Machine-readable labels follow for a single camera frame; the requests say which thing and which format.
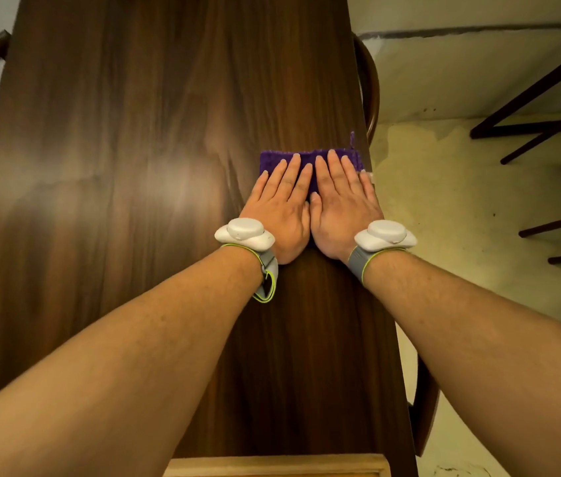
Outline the person's right hand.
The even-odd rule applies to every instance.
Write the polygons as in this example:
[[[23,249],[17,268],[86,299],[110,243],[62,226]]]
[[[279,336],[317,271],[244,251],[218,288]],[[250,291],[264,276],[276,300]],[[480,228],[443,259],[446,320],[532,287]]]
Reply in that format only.
[[[321,226],[313,239],[325,256],[348,263],[356,247],[355,236],[374,221],[384,218],[378,201],[365,197],[354,166],[348,166],[350,192],[337,192],[332,184],[327,163],[317,156],[315,161],[319,195],[322,198]]]

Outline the person's left hand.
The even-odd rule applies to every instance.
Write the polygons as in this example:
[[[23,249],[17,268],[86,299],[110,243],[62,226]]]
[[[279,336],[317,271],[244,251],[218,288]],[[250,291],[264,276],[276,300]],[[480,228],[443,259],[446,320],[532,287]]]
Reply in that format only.
[[[245,203],[240,217],[248,217],[262,223],[265,230],[275,237],[272,246],[280,265],[290,264],[306,248],[309,240],[302,240],[301,207],[307,201],[313,165],[307,164],[300,172],[288,200],[275,200],[275,170],[269,174],[262,196],[255,203]]]

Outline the purple cleaning cloth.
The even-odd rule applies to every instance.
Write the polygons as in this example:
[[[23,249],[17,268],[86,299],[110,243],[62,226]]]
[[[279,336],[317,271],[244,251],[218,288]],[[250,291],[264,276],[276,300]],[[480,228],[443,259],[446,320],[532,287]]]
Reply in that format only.
[[[307,164],[313,165],[313,175],[311,176],[311,180],[309,182],[309,189],[307,196],[309,197],[313,192],[319,192],[318,190],[318,183],[316,177],[316,170],[315,170],[315,161],[317,156],[321,156],[324,158],[324,161],[327,163],[327,154],[330,149],[317,149],[313,151],[307,152],[299,152],[301,159],[301,165],[299,169],[299,173]],[[365,170],[363,159],[361,153],[356,150],[355,148],[355,132],[352,131],[350,133],[350,147],[349,148],[338,148],[335,149],[335,152],[342,158],[347,156],[352,165],[354,166],[356,172],[361,172]],[[260,153],[259,159],[259,172],[262,174],[263,172],[267,171],[271,174],[276,166],[280,164],[281,161],[286,160],[288,163],[291,162],[293,158],[293,152],[282,152],[282,151],[263,151]]]

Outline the person's left forearm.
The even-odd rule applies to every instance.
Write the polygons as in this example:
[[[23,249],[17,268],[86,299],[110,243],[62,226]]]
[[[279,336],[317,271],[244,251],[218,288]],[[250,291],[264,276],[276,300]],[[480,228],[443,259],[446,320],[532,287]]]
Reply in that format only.
[[[0,476],[162,476],[261,283],[222,247],[25,371],[0,391]]]

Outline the person's right forearm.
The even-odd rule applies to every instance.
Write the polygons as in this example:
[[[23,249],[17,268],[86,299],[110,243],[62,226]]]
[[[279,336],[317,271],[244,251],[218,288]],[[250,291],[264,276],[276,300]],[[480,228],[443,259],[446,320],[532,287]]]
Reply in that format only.
[[[403,250],[363,282],[512,477],[561,477],[561,322]]]

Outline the light wooden board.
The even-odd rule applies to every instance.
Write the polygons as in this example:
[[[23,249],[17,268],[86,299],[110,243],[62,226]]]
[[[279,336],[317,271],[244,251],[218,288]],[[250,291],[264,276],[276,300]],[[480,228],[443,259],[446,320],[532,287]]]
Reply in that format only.
[[[391,477],[381,454],[173,458],[163,477]]]

